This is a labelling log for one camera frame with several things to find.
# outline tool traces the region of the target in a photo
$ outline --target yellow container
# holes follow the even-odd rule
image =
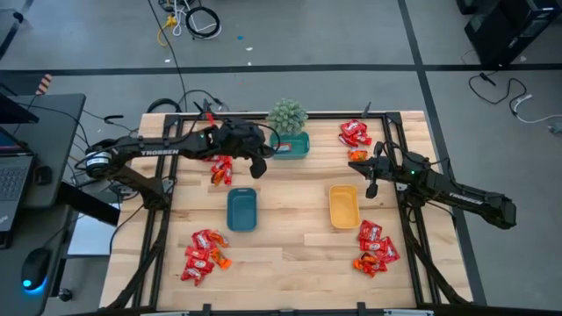
[[[355,185],[334,185],[330,188],[330,218],[335,228],[359,227],[361,219]]]

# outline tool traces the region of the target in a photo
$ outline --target gray floor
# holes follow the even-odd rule
[[[223,20],[214,40],[174,38],[180,66],[290,64],[412,64],[413,58],[395,0],[220,1],[205,0]],[[426,64],[461,64],[471,49],[463,27],[467,17],[451,0],[407,0],[415,36]],[[165,15],[158,10],[163,22]],[[173,67],[169,50],[155,40],[157,28],[145,2],[123,0],[36,1],[27,16],[33,29],[19,32],[0,69]],[[522,56],[525,63],[562,62],[559,22]],[[467,54],[467,63],[477,63]],[[525,125],[506,103],[489,105],[467,85],[473,72],[429,72],[450,158],[458,181],[504,192],[518,207],[518,225],[508,231],[467,215],[489,305],[562,310],[562,139],[548,123]],[[509,77],[522,80],[533,98],[520,113],[529,119],[562,113],[562,71],[501,72],[498,88],[475,83],[490,98],[505,93]],[[186,89],[205,89],[234,111],[267,111],[292,97],[309,110],[424,110],[415,72],[333,71],[184,75]],[[178,99],[177,75],[56,76],[48,93],[82,92],[86,109],[124,114],[136,127],[159,97]],[[190,100],[200,101],[193,95]],[[123,134],[83,116],[90,140]],[[91,311],[99,300],[104,260],[69,263],[63,284],[76,288],[76,301],[49,302],[46,314]]]

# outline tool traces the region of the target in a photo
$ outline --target wooden tabletop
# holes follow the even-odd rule
[[[435,160],[428,125],[422,111],[401,113],[409,150]],[[162,135],[163,114],[145,114],[140,134]],[[249,161],[234,161],[231,186],[210,183],[211,162],[180,158],[177,186],[172,202],[159,310],[201,310],[204,303],[213,310],[267,309],[351,309],[357,302],[367,308],[414,307],[406,246],[393,184],[379,181],[378,195],[364,197],[368,182],[347,165],[347,148],[337,139],[345,119],[310,119],[310,153],[304,160],[267,161],[268,170],[260,179],[249,173]],[[379,119],[366,119],[368,134],[384,140]],[[206,126],[198,124],[197,128]],[[133,168],[145,176],[155,173],[156,158],[139,158]],[[401,259],[388,265],[388,272],[374,278],[357,272],[352,260],[362,252],[358,229],[335,229],[330,222],[328,190],[334,184],[353,184],[358,190],[361,219],[383,227]],[[235,233],[227,228],[227,193],[233,188],[254,188],[258,195],[258,224],[252,233]],[[119,222],[141,205],[136,198],[123,204]],[[466,299],[472,299],[450,215],[428,205],[422,208],[431,254],[437,268]],[[118,232],[113,243],[101,306],[111,303],[137,269],[142,236],[147,220],[140,211]],[[159,222],[155,224],[155,234]],[[228,237],[231,248],[223,254],[233,261],[229,270],[215,269],[195,287],[182,282],[191,234],[201,229],[218,229]],[[418,261],[426,301],[430,300],[426,273]],[[148,302],[152,270],[145,281],[143,303]]]

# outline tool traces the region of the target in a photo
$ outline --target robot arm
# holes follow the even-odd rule
[[[407,186],[405,197],[413,207],[424,206],[434,200],[456,206],[481,216],[488,223],[502,229],[515,226],[515,205],[503,194],[487,192],[458,184],[451,178],[431,169],[429,159],[420,154],[403,153],[403,162],[395,166],[386,156],[381,156],[384,144],[375,146],[375,157],[366,162],[349,162],[349,166],[371,180],[366,196],[377,196],[377,179],[402,183]]]
[[[205,159],[216,154],[251,159],[251,175],[259,178],[266,171],[264,158],[274,150],[264,145],[263,131],[254,123],[239,118],[226,118],[220,128],[210,126],[201,131],[175,138],[123,137],[102,140],[88,148],[84,163],[88,176],[115,180],[137,190],[145,208],[163,210],[170,205],[162,179],[146,178],[126,163],[136,157],[181,155],[188,159]]]

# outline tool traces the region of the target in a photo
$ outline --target teal plastic bowl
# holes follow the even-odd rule
[[[251,232],[256,228],[256,190],[240,188],[228,192],[227,225],[233,232]]]
[[[287,152],[278,152],[273,155],[273,159],[278,160],[291,160],[291,159],[303,159],[310,151],[310,138],[308,137],[308,133],[303,132],[299,135],[292,136],[280,136],[281,144],[290,143],[291,144],[291,151]],[[273,133],[270,136],[270,146],[275,149],[277,148],[277,136]]]

